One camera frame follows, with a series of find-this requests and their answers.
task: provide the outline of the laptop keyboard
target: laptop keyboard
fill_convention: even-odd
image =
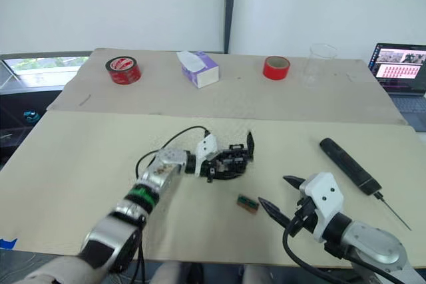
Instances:
[[[426,99],[422,96],[418,98],[413,96],[392,96],[391,98],[400,112],[426,112]]]

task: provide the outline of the white wall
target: white wall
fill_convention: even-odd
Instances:
[[[426,45],[426,0],[235,0],[231,53],[306,56],[329,43],[367,62],[377,42]]]
[[[224,0],[0,0],[0,53],[223,51]]]

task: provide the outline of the red tape roll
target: red tape roll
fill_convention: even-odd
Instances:
[[[132,57],[113,58],[106,63],[105,67],[112,81],[118,84],[134,83],[142,76],[136,60]]]
[[[265,59],[264,76],[272,80],[281,80],[287,77],[290,61],[284,57],[270,56]]]

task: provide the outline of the blue tape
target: blue tape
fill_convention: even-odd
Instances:
[[[13,249],[18,239],[14,239],[13,241],[5,241],[4,239],[0,239],[0,249]]]

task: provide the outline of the laptop screen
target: laptop screen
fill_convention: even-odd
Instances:
[[[389,93],[426,92],[426,46],[378,43],[368,65]]]

